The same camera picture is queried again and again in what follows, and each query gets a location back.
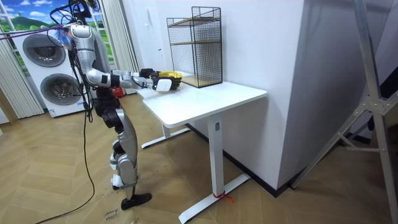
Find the desk tabletop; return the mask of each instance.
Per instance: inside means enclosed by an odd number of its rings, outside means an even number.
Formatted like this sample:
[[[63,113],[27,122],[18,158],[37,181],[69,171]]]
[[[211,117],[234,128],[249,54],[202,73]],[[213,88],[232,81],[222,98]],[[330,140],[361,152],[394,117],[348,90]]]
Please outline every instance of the desk tabletop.
[[[234,108],[267,95],[264,90],[230,82],[203,88],[181,83],[178,90],[158,92],[137,90],[145,106],[167,128],[174,128],[200,118]]]

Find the yellow object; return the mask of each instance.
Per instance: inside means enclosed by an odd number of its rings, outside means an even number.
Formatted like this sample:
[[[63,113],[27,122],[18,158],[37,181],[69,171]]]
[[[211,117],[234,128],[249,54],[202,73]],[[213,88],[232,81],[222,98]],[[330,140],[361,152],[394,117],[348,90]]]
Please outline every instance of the yellow object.
[[[159,77],[182,78],[182,74],[181,74],[181,72],[164,71],[164,72],[159,72]]]

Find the gray metal stand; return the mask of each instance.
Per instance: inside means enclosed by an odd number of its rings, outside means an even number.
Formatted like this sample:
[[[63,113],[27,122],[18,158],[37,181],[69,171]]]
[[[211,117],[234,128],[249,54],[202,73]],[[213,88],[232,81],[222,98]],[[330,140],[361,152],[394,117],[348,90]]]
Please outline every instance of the gray metal stand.
[[[374,51],[372,39],[369,34],[368,21],[366,18],[366,5],[363,0],[355,0],[355,16],[359,31],[359,44],[361,46],[362,59],[365,67],[365,75],[368,83],[369,96],[357,107],[354,113],[344,122],[337,133],[327,142],[323,149],[319,152],[316,158],[305,168],[305,170],[297,177],[291,185],[292,188],[296,186],[307,176],[307,174],[318,164],[318,162],[325,156],[325,154],[339,141],[344,140],[350,145],[348,148],[352,151],[372,151],[379,152],[384,173],[384,180],[386,182],[387,196],[391,210],[393,224],[398,224],[398,205],[397,195],[394,182],[394,173],[391,163],[391,147],[387,137],[386,122],[384,115],[398,102],[398,91],[395,92],[388,100],[383,100],[380,96],[379,79],[377,77],[376,63],[374,60]],[[354,146],[344,134],[351,127],[351,125],[363,114],[366,110],[372,112],[375,131],[377,134],[377,141],[379,149],[358,148]]]

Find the window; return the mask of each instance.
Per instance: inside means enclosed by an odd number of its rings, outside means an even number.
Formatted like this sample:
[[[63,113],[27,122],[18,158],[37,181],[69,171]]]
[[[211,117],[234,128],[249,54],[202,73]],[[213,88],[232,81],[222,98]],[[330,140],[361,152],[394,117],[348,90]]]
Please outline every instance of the window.
[[[0,32],[10,32],[15,30],[36,30],[39,28],[46,28],[54,25],[49,14],[50,11],[56,7],[64,6],[67,0],[52,0],[52,1],[25,1],[25,0],[0,0]],[[112,48],[110,44],[110,37],[107,35],[103,23],[102,12],[94,12],[90,8],[92,18],[87,19],[88,25],[92,26],[100,32],[108,53],[108,60],[111,65],[114,64]],[[66,24],[70,16],[67,12],[55,13],[53,18],[59,22]],[[25,63],[15,48],[14,42],[9,40],[9,45],[14,55],[19,62],[22,71],[29,76]]]
[[[112,65],[114,64],[114,59],[113,59],[112,47],[110,44],[111,40],[108,34],[106,33],[105,25],[103,23],[102,12],[100,10],[98,12],[95,12],[92,10],[92,8],[90,8],[90,12],[93,15],[93,17],[90,18],[90,20],[86,20],[87,24],[89,26],[96,28],[98,32],[101,34],[102,40],[105,42],[109,63]]]

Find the wooden floor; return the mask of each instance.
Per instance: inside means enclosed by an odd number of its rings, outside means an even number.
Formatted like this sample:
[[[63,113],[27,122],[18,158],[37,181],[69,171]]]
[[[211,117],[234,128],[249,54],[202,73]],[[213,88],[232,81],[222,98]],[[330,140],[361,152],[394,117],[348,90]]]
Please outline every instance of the wooden floor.
[[[159,122],[137,95],[122,99],[139,145],[162,135]],[[49,114],[1,126],[0,223],[35,223],[69,211],[91,195],[83,163],[83,113],[53,119]],[[120,210],[124,191],[113,191],[109,167],[112,129],[94,117],[87,125],[88,165],[96,186],[81,210],[49,223],[178,223],[178,215],[211,194],[208,144],[193,132],[139,149],[137,192],[153,199]],[[242,172],[224,159],[225,182]],[[297,190],[274,198],[249,180],[191,221],[192,224],[390,223],[377,154],[338,148]]]

